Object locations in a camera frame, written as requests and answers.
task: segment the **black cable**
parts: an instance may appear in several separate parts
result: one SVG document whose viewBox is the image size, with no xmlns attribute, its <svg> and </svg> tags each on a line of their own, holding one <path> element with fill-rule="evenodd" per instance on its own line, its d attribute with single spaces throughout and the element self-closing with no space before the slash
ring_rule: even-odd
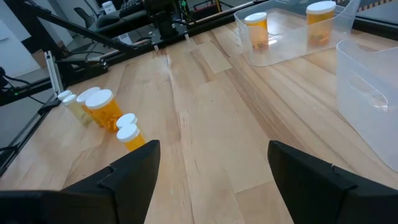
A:
<svg viewBox="0 0 398 224">
<path fill-rule="evenodd" d="M 185 26 L 189 26 L 189 24 L 187 24 L 186 22 L 182 22 L 182 21 L 173 21 L 174 23 L 178 23 L 178 24 L 182 24 Z"/>
<path fill-rule="evenodd" d="M 36 99 L 36 98 L 33 98 L 33 97 L 31 97 L 31 96 L 28 96 L 30 99 L 32 99 L 32 100 L 34 100 L 34 101 L 36 101 L 36 102 L 38 102 L 38 103 L 41 103 L 41 104 L 45 104 L 45 103 L 43 103 L 43 102 L 41 102 L 40 100 L 38 100 L 38 99 Z"/>
<path fill-rule="evenodd" d="M 125 18 L 119 17 L 119 19 L 126 21 L 137 33 L 140 37 L 142 37 L 142 35 L 140 34 L 140 32 L 138 32 L 138 30 Z"/>
<path fill-rule="evenodd" d="M 140 39 L 136 40 L 136 42 L 140 42 L 142 40 L 152 40 L 151 37 L 141 37 Z"/>
<path fill-rule="evenodd" d="M 94 44 L 93 49 L 94 49 L 97 45 L 98 45 L 98 42 Z M 85 60 L 88 58 L 88 56 L 90 56 L 90 54 L 91 54 L 91 53 L 88 53 L 88 54 L 86 55 Z"/>
<path fill-rule="evenodd" d="M 21 80 L 21 79 L 19 79 L 19 78 L 12 78 L 12 77 L 7 76 L 6 74 L 3 74 L 3 76 L 6 77 L 6 78 L 8 78 L 8 79 L 10 79 L 10 80 L 16 81 L 16 82 L 21 82 L 21 83 L 25 83 L 26 85 L 31 85 L 28 81 Z M 6 81 L 8 82 L 8 84 L 9 84 L 11 87 L 13 87 L 13 88 L 15 89 L 15 86 L 14 86 L 14 85 L 12 85 L 8 80 L 6 80 Z M 31 96 L 28 96 L 28 97 L 29 97 L 30 99 L 32 99 L 32 100 L 38 102 L 38 103 L 41 103 L 41 104 L 43 104 L 43 105 L 45 104 L 45 103 L 41 102 L 40 100 L 38 100 L 38 99 L 36 99 L 36 98 L 33 98 L 33 97 L 31 97 Z"/>
<path fill-rule="evenodd" d="M 187 16 L 190 20 L 192 20 L 193 23 L 197 23 L 197 20 L 194 19 L 192 16 L 185 14 L 185 16 Z"/>
<path fill-rule="evenodd" d="M 28 81 L 21 80 L 21 79 L 19 79 L 19 78 L 12 78 L 12 77 L 9 77 L 9 76 L 6 75 L 6 74 L 3 74 L 3 76 L 6 77 L 6 78 L 8 78 L 9 80 L 16 81 L 16 82 L 21 82 L 21 83 L 25 83 L 25 84 L 30 85 L 30 82 L 28 82 Z"/>
<path fill-rule="evenodd" d="M 96 52 L 96 51 L 86 51 L 86 52 L 76 52 L 76 53 L 73 53 L 73 52 L 70 52 L 70 51 L 68 51 L 68 50 L 65 50 L 65 49 L 63 49 L 63 48 L 61 48 L 61 47 L 60 47 L 60 49 L 61 49 L 61 51 L 70 54 L 70 56 L 72 56 L 72 55 L 78 55 L 78 54 L 91 54 L 91 53 L 94 53 L 94 54 L 101 54 L 101 55 L 104 55 L 104 54 L 105 54 L 105 53 Z"/>
</svg>

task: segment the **desk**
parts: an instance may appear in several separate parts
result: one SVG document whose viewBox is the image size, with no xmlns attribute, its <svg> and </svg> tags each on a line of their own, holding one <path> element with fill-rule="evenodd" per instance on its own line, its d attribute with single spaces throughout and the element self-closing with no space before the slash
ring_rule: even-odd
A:
<svg viewBox="0 0 398 224">
<path fill-rule="evenodd" d="M 398 46 L 356 31 L 353 38 L 368 50 Z M 160 139 L 146 223 L 292 223 L 266 159 L 270 139 L 398 189 L 398 173 L 336 109 L 335 68 L 335 49 L 250 66 L 231 23 L 70 89 L 112 90 L 125 113 L 137 114 L 146 138 Z M 115 134 L 95 123 L 85 129 L 59 106 L 0 179 L 0 189 L 62 189 L 126 153 Z"/>
<path fill-rule="evenodd" d="M 109 15 L 113 15 L 115 17 L 119 17 L 119 11 L 116 12 L 112 12 Z M 130 14 L 128 16 L 123 17 L 123 19 L 129 21 L 131 24 L 128 24 L 125 20 L 119 20 L 118 22 L 108 25 L 108 26 L 104 26 L 101 28 L 97 28 L 97 21 L 93 23 L 93 25 L 91 25 L 88 29 L 105 35 L 107 37 L 116 37 L 118 35 L 121 34 L 125 34 L 127 32 L 130 32 L 133 30 L 132 26 L 135 27 L 136 29 L 149 24 L 149 18 L 147 15 L 147 11 L 146 10 L 141 10 L 138 12 L 135 12 L 133 14 Z"/>
</svg>

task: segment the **pill bottle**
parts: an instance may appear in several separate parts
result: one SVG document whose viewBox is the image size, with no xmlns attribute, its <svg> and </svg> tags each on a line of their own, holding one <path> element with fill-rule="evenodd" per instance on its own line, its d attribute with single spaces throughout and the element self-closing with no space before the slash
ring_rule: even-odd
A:
<svg viewBox="0 0 398 224">
<path fill-rule="evenodd" d="M 102 128 L 103 125 L 101 124 L 100 120 L 94 115 L 93 111 L 88 109 L 86 106 L 87 98 L 100 90 L 101 89 L 99 87 L 89 88 L 88 90 L 84 91 L 83 93 L 80 93 L 80 95 L 76 99 L 76 102 L 78 104 L 80 104 L 80 106 L 83 108 L 83 110 L 86 111 L 91 116 L 91 118 L 93 118 L 95 123 L 97 123 L 98 126 Z"/>
<path fill-rule="evenodd" d="M 143 146 L 146 142 L 137 125 L 127 124 L 123 126 L 117 133 L 118 140 L 127 147 L 129 151 L 134 151 Z"/>
<path fill-rule="evenodd" d="M 335 8 L 334 1 L 316 2 L 307 6 L 308 44 L 319 46 L 329 43 Z"/>
<path fill-rule="evenodd" d="M 100 90 L 93 93 L 86 100 L 86 106 L 109 132 L 118 131 L 116 121 L 123 114 L 111 90 Z"/>
<path fill-rule="evenodd" d="M 62 93 L 60 93 L 60 94 L 58 95 L 58 99 L 59 99 L 60 101 L 62 101 L 63 99 L 65 99 L 66 97 L 68 97 L 68 96 L 70 96 L 70 95 L 72 95 L 72 92 L 71 92 L 70 90 L 65 90 L 65 91 L 63 91 Z"/>
<path fill-rule="evenodd" d="M 268 47 L 267 13 L 257 12 L 246 16 L 244 23 L 249 27 L 249 35 L 254 49 Z"/>
<path fill-rule="evenodd" d="M 135 114 L 133 113 L 128 113 L 125 114 L 123 116 L 121 116 L 118 121 L 116 122 L 116 126 L 121 129 L 123 126 L 127 125 L 127 124 L 135 124 L 137 125 L 137 117 Z"/>
<path fill-rule="evenodd" d="M 88 126 L 92 121 L 91 117 L 83 110 L 83 108 L 76 102 L 76 94 L 72 94 L 65 99 L 62 103 L 72 112 L 72 114 L 79 120 L 84 126 Z"/>
</svg>

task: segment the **black metal frame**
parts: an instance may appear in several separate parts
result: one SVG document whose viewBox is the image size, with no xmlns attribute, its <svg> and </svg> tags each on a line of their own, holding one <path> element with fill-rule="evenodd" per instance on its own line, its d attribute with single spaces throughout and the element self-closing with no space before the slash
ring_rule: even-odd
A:
<svg viewBox="0 0 398 224">
<path fill-rule="evenodd" d="M 54 96 L 51 96 L 47 100 L 46 103 L 52 101 L 54 98 L 55 98 Z M 50 111 L 51 110 L 47 110 L 42 114 L 36 113 L 35 115 L 33 115 L 33 117 L 24 126 L 24 128 L 22 128 L 22 130 L 17 134 L 17 136 L 10 142 L 8 147 L 14 147 L 14 150 L 12 150 L 12 151 L 10 150 L 9 154 L 8 154 L 8 152 L 2 152 L 2 153 L 6 153 L 5 156 L 7 156 L 7 159 L 5 162 L 3 162 L 3 164 L 0 164 L 0 177 L 3 175 L 3 173 L 5 173 L 5 171 L 8 169 L 8 167 L 13 162 L 15 157 L 17 157 L 19 152 L 26 145 L 26 143 L 28 142 L 30 137 L 32 137 L 32 135 L 35 133 L 37 128 L 39 128 L 39 126 L 42 124 L 45 117 L 47 117 L 47 115 L 50 113 Z M 38 116 L 39 116 L 39 119 L 33 124 L 33 127 L 28 131 L 26 136 L 20 142 L 17 142 L 18 139 L 27 131 L 27 128 L 29 128 L 29 126 L 31 126 L 31 124 L 37 119 Z"/>
<path fill-rule="evenodd" d="M 42 27 L 41 23 L 39 22 L 39 20 L 37 20 L 36 17 L 33 17 L 33 20 L 37 20 L 36 23 L 39 23 L 39 28 L 35 27 L 38 31 L 36 32 L 36 30 L 32 30 L 32 21 L 26 21 L 26 16 L 22 16 L 21 14 L 25 14 L 24 12 L 19 11 L 18 9 L 14 8 L 14 6 L 16 6 L 15 2 L 18 2 L 18 0 L 5 0 L 5 2 L 11 6 L 11 10 L 15 10 L 16 12 L 14 12 L 16 14 L 16 16 L 20 19 L 20 21 L 22 22 L 22 24 L 27 28 L 28 32 L 31 33 L 32 36 L 34 35 L 40 35 L 40 39 L 44 40 L 44 42 L 42 43 L 42 48 L 44 50 L 51 50 L 52 52 L 55 52 L 55 56 L 59 56 L 57 58 L 64 58 L 65 56 L 63 56 L 62 52 L 59 50 L 58 46 L 55 44 L 55 42 L 51 39 L 51 36 L 49 36 L 49 34 L 47 33 L 47 31 L 44 29 L 44 27 Z M 188 34 L 190 36 L 194 36 L 197 34 L 200 34 L 202 32 L 206 32 L 208 30 L 212 30 L 216 27 L 225 25 L 227 23 L 233 22 L 234 21 L 234 13 L 242 8 L 245 7 L 250 7 L 253 6 L 254 4 L 257 4 L 260 2 L 256 2 L 256 3 L 251 3 L 251 4 L 247 4 L 243 7 L 237 7 L 236 9 L 230 10 L 230 11 L 226 11 L 222 14 L 219 14 L 217 16 L 213 16 L 207 20 L 201 21 L 201 22 L 197 22 L 196 24 L 191 24 L 191 26 L 188 28 Z M 70 24 L 68 21 L 63 21 L 63 24 L 66 24 L 67 26 L 73 26 L 75 27 L 75 24 Z M 370 34 L 375 34 L 375 35 L 379 35 L 382 37 L 386 37 L 389 39 L 394 39 L 394 40 L 398 40 L 398 26 L 394 26 L 391 23 L 386 23 L 383 21 L 377 21 L 375 19 L 371 19 L 371 18 L 366 18 L 363 16 L 357 16 L 355 21 L 354 21 L 354 25 L 353 25 L 353 29 L 357 29 L 357 30 L 361 30 L 363 32 L 367 32 Z M 80 30 L 84 30 L 84 33 L 86 33 L 86 29 L 84 29 L 83 27 L 79 28 L 79 29 L 75 29 L 77 31 Z M 98 42 L 102 43 L 102 39 L 106 37 L 103 37 L 101 35 L 98 34 L 93 34 L 92 32 L 87 32 L 87 34 L 89 35 L 94 35 L 95 38 L 97 38 L 96 40 Z M 159 47 L 165 47 L 166 45 L 172 44 L 174 42 L 177 42 L 179 40 L 182 40 L 183 37 L 176 37 L 174 39 L 165 41 L 163 43 L 161 43 L 159 45 Z M 123 62 L 125 60 L 128 60 L 130 58 L 142 55 L 144 53 L 150 52 L 153 50 L 153 46 L 151 45 L 145 45 L 143 47 L 140 47 L 138 49 L 135 50 L 131 50 L 128 52 L 117 52 L 115 54 L 111 54 L 108 55 L 106 57 L 104 57 L 105 61 L 110 64 L 110 65 L 114 65 L 116 63 L 119 62 Z M 66 83 L 66 86 L 68 85 L 74 85 L 80 82 L 83 82 L 87 79 L 93 78 L 97 75 L 93 75 L 93 74 L 86 74 L 84 76 L 81 75 L 76 75 L 74 76 L 74 79 L 69 80 Z M 25 95 L 24 96 L 29 96 L 30 93 L 34 94 L 34 93 L 38 93 L 40 91 L 46 90 L 48 88 L 51 88 L 51 83 L 50 83 L 50 79 L 46 78 L 43 80 L 39 80 L 35 83 L 33 86 L 28 86 L 25 89 Z M 35 115 L 36 116 L 40 116 L 39 120 L 34 124 L 34 127 L 29 131 L 29 134 L 21 141 L 21 143 L 19 143 L 17 145 L 17 150 L 16 153 L 14 153 L 14 155 L 12 157 L 10 157 L 9 162 L 6 164 L 6 166 L 2 166 L 0 167 L 0 176 L 4 173 L 4 171 L 7 169 L 8 165 L 12 162 L 13 158 L 15 158 L 18 153 L 21 151 L 21 149 L 24 147 L 25 143 L 29 140 L 29 138 L 33 135 L 34 131 L 39 127 L 39 125 L 41 124 L 41 122 L 45 119 L 45 117 L 48 115 L 48 113 L 50 112 L 50 110 L 46 111 L 45 113 L 43 113 L 42 115 Z M 30 123 L 21 131 L 22 133 L 26 130 L 26 128 L 28 128 L 30 125 Z"/>
</svg>

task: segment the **wood grain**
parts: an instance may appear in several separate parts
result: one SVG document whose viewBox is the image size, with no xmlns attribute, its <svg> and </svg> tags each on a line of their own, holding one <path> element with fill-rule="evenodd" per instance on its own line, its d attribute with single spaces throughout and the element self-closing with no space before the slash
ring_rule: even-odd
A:
<svg viewBox="0 0 398 224">
<path fill-rule="evenodd" d="M 301 26 L 279 11 L 275 32 Z M 362 32 L 366 50 L 397 42 Z M 336 51 L 254 67 L 235 23 L 112 66 L 71 86 L 113 91 L 144 136 L 159 139 L 159 176 L 146 223 L 292 223 L 267 161 L 280 140 L 398 189 L 398 173 L 377 157 L 336 107 Z M 127 153 L 114 134 L 84 128 L 54 108 L 0 179 L 0 189 L 59 190 Z"/>
</svg>

